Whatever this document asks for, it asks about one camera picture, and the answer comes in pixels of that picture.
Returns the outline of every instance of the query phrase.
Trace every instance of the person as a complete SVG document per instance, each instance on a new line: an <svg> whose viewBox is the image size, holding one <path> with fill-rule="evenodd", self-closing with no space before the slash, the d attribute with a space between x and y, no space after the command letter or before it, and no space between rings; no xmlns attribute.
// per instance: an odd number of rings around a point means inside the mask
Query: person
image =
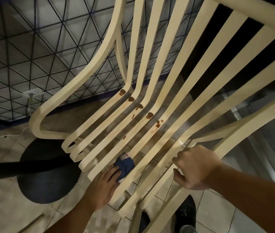
<svg viewBox="0 0 275 233"><path fill-rule="evenodd" d="M173 157L172 162L183 173L174 169L174 180L179 185L194 190L213 189L266 232L275 232L274 182L226 166L213 151L202 145L184 149ZM119 175L118 167L113 166L100 172L79 203L46 233L82 233L93 212L105 206L111 199ZM175 233L196 232L196 207L191 196L186 198L175 215ZM149 223L147 213L143 212L139 232Z"/></svg>

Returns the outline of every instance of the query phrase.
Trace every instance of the power outlet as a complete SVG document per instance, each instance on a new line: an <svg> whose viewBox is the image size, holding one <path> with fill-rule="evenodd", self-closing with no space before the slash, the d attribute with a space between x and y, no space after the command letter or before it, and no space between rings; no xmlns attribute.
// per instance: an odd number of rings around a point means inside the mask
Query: power outlet
<svg viewBox="0 0 275 233"><path fill-rule="evenodd" d="M25 91L22 94L25 97L30 98L30 94L32 94L32 97L36 97L36 96L42 95L44 93L45 92L42 89L40 89L40 88L34 88L34 89L31 89L31 90Z"/></svg>

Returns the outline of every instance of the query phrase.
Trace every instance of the blue rag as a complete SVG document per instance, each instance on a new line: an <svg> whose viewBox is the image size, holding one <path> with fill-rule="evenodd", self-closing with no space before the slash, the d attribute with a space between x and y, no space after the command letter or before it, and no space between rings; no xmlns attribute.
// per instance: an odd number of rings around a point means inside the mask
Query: blue rag
<svg viewBox="0 0 275 233"><path fill-rule="evenodd" d="M127 176L128 173L135 167L133 159L131 159L127 153L123 153L116 159L114 167L116 166L118 166L119 171L121 171L121 174L117 178L116 182Z"/></svg>

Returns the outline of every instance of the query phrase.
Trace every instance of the person's arm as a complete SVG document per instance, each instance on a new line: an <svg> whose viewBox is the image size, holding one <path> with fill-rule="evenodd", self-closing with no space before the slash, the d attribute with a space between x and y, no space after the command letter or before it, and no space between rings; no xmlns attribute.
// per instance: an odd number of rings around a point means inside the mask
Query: person's arm
<svg viewBox="0 0 275 233"><path fill-rule="evenodd" d="M187 189L213 189L256 222L275 232L275 183L224 165L217 155L197 145L178 153L172 162L174 180Z"/></svg>
<svg viewBox="0 0 275 233"><path fill-rule="evenodd" d="M100 172L78 204L45 233L83 233L91 215L111 200L117 187L115 181L121 174L121 171L118 171L113 175L117 170L118 167L111 165Z"/></svg>

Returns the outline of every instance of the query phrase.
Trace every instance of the cream-colored chair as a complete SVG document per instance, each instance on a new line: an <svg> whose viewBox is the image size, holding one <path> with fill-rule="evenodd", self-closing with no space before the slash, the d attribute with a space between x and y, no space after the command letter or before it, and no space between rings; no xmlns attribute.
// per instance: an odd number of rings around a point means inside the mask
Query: cream-colored chair
<svg viewBox="0 0 275 233"><path fill-rule="evenodd" d="M240 72L253 58L255 58L265 47L267 47L275 39L275 6L264 2L262 0L204 0L201 9L188 33L186 40L180 50L177 59L163 85L160 94L155 101L154 105L147 115L143 117L128 133L118 142L113 149L99 162L96 156L101 152L104 147L118 133L120 133L132 119L137 116L149 103L151 95L154 91L155 85L160 76L164 62L167 58L169 50L172 46L174 37L178 27L182 21L186 11L189 0L176 0L175 6L168 24L166 34L164 36L162 46L160 48L158 58L153 70L150 83L148 85L145 97L139 105L134 108L127 117L125 117L115 129L113 129L97 146L91 151L87 147L91 146L91 142L109 125L111 124L125 109L127 109L138 98L144 76L147 70L147 64L151 54L151 49L156 36L157 27L159 24L159 17L164 5L164 0L154 0L151 10L149 27L145 39L143 55L140 63L136 88L131 96L122 103L108 118L106 118L96 129L93 130L85 139L80 138L99 117L101 117L108 109L110 109L116 102L120 101L125 94L128 93L131 86L133 68L135 64L136 51L138 46L138 36L141 27L141 19L143 15L144 0L135 0L134 15L132 24L132 37L130 43L130 55L128 61L128 70L124 64L124 56L121 47L121 33L120 23L124 11L125 0L116 0L112 20L107 31L106 37L92 61L85 67L80 74L78 74L71 82L64 88L44 103L31 117L30 128L35 136L44 139L64 139L62 148L65 152L70 153L73 161L80 161L79 167L82 171L87 171L91 166L94 168L89 172L89 179L93 178L110 163L119 151L143 128L144 125L158 112L160 106L163 104L168 92L170 91L173 83L178 77L181 69L186 63L188 57L192 53L199 38L205 30L207 24L212 18L219 3L233 9L225 24L218 32L204 55L197 63L193 71L188 76L181 89L177 92L173 101L159 118L159 120L149 129L149 131L138 141L138 143L128 152L131 158L139 152L139 150L151 139L160 126L167 121L177 106L189 93L196 82L205 73L211 63L221 53L224 47L236 34L239 28L243 25L248 17L255 19L264 24L264 26L256 33L256 35L244 46L244 48L230 61L230 63L219 73L219 75L210 83L210 85L199 95L199 97L186 109L184 113L171 125L171 127L163 134L159 141L151 148L151 150L137 163L136 167L126 176L121 184L115 190L111 199L111 204L115 203L124 193L126 189L133 182L135 177L145 168L145 166L154 158L163 145L169 138L177 131L177 129L188 120L198 109L200 109L214 94L216 94L229 80L231 80L238 72ZM95 112L87 121L85 121L76 131L72 134L59 133L52 131L40 130L40 123L43 118L55 107L60 105L66 98L68 98L76 89L78 89L98 68L103 62L104 57L111 49L113 43L116 42L116 56L120 66L120 71L124 79L126 79L125 86L114 95L104 106ZM122 203L118 213L121 216L128 214L134 207L135 212L130 226L130 232L137 232L140 216L142 210L146 207L147 203L164 184L169 176L172 174L173 164L162 174L165 166L169 164L172 157L175 156L180 150L184 148L184 143L195 132L202 129L210 122L220 117L225 112L229 111L232 107L236 106L250 95L256 93L264 86L268 85L275 80L275 61L268 65L265 69L260 71L250 81L245 83L235 93L228 97L225 101L220 103L209 113L203 116L188 130L186 130L177 142L169 149L157 166L147 176L143 183L133 193L128 196ZM217 129L194 139L190 142L189 146L195 145L197 142L209 141L222 138L222 140L213 148L214 152L222 158L227 154L235 145L242 141L245 137L252 132L266 124L268 121L275 118L275 101L260 109L258 112L243 118L240 121ZM150 191L144 196L145 192L151 188ZM160 232L174 211L182 203L182 201L190 194L189 190L178 188L178 190L171 196L171 198L163 205L160 211L152 219L151 223L144 232Z"/></svg>

